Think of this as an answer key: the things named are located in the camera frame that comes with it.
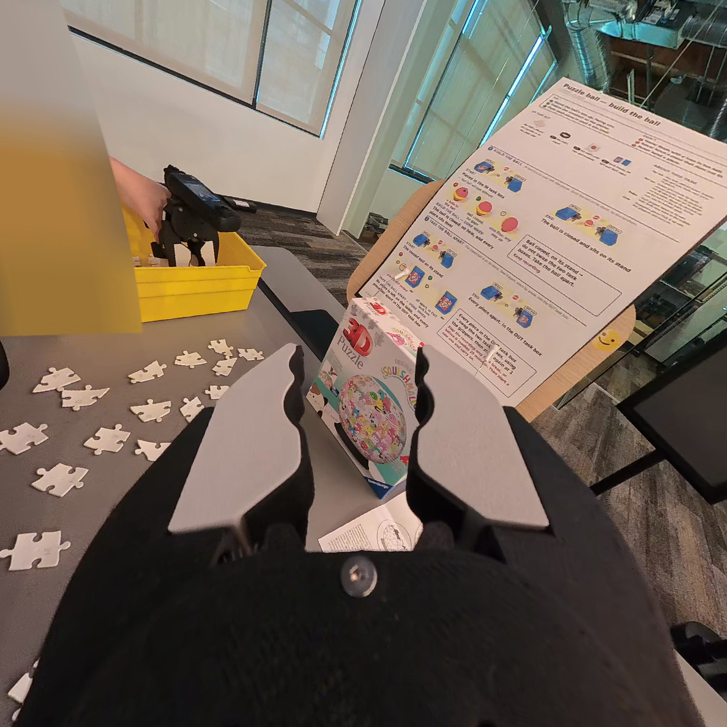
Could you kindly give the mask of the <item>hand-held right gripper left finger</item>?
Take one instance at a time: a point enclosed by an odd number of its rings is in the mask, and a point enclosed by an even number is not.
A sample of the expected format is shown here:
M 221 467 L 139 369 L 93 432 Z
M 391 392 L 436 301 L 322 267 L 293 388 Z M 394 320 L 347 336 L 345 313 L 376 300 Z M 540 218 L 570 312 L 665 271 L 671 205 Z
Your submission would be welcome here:
M 176 546 L 305 551 L 315 482 L 303 378 L 303 348 L 288 343 L 218 401 L 168 523 Z

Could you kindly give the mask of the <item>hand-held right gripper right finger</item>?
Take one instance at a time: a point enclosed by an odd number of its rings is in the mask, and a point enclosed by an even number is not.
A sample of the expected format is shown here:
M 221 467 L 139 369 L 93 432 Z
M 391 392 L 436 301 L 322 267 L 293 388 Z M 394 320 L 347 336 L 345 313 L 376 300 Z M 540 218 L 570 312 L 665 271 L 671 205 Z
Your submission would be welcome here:
M 431 345 L 417 353 L 415 384 L 406 479 L 413 513 L 446 526 L 464 550 L 477 550 L 492 528 L 546 533 L 548 515 L 496 396 Z

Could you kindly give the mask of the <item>yellow plastic bin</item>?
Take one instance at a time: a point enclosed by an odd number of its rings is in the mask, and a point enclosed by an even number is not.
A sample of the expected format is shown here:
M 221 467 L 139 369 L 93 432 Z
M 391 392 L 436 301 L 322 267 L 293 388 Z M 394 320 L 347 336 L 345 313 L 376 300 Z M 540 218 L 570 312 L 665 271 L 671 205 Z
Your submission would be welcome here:
M 132 251 L 142 322 L 246 310 L 266 263 L 236 232 L 219 233 L 214 267 L 148 265 L 153 237 L 142 218 L 122 207 Z

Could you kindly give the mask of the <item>spread of white jigsaw pieces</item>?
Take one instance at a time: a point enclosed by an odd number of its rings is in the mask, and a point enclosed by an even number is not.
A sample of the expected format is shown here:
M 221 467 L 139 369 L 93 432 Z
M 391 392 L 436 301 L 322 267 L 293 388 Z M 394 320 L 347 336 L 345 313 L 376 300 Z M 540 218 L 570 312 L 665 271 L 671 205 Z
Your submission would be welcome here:
M 211 332 L 3 341 L 2 725 L 68 580 L 112 507 L 194 416 L 276 346 Z

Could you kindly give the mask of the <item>colourful puzzle box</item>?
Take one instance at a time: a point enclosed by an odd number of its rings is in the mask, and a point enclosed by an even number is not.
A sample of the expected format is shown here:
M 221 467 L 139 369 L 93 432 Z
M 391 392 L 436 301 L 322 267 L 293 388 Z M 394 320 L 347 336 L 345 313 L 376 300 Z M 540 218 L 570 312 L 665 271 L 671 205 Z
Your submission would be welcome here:
M 357 297 L 306 395 L 378 499 L 405 487 L 423 345 L 388 304 Z

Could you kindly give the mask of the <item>person's left hand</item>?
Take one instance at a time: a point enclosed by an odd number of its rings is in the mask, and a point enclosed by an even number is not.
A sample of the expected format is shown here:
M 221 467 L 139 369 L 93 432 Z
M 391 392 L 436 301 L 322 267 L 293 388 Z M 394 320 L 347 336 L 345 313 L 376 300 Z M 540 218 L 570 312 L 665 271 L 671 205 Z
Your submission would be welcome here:
M 109 157 L 121 203 L 135 212 L 159 241 L 164 209 L 170 198 L 168 189 Z

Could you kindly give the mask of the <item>wooden easel board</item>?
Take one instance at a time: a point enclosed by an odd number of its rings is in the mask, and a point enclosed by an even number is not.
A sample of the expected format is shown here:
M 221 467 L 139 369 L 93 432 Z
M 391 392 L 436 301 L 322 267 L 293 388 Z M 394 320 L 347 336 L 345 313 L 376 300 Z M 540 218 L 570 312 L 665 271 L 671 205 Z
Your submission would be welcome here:
M 442 180 L 436 180 L 419 186 L 401 211 L 390 221 L 386 231 L 378 238 L 349 278 L 346 289 L 348 303 L 358 295 L 362 286 L 381 267 L 403 238 L 404 233 L 410 229 L 415 219 L 429 204 L 442 185 Z M 635 306 L 630 304 L 613 321 L 606 324 L 601 331 L 602 334 L 610 334 L 614 342 L 608 341 L 601 344 L 599 342 L 601 335 L 597 334 L 541 386 L 517 405 L 517 411 L 528 422 L 532 422 L 588 374 L 593 373 L 611 353 L 626 342 L 634 325 Z

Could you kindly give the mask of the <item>white printed leaflet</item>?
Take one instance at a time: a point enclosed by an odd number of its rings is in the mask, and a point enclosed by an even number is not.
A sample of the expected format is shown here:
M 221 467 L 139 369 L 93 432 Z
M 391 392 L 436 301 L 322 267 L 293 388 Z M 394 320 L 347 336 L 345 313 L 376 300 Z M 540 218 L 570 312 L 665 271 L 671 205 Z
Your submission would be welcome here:
M 406 494 L 362 514 L 319 539 L 322 552 L 408 552 L 423 532 L 423 524 L 409 507 Z

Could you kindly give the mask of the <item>printed instruction sheet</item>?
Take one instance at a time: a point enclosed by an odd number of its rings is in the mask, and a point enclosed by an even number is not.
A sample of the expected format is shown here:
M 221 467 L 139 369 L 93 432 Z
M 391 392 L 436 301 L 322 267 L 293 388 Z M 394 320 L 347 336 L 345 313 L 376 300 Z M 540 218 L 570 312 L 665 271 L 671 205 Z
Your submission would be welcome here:
M 725 143 L 562 78 L 359 289 L 521 405 L 725 222 Z

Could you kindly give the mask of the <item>silver ventilation duct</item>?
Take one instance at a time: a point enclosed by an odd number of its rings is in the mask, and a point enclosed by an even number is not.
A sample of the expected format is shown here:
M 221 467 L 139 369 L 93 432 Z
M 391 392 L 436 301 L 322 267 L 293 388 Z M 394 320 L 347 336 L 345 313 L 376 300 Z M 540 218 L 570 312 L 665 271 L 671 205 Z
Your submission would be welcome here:
M 605 20 L 587 2 L 563 2 L 563 13 L 583 84 L 607 92 L 612 70 L 607 44 L 598 31 Z

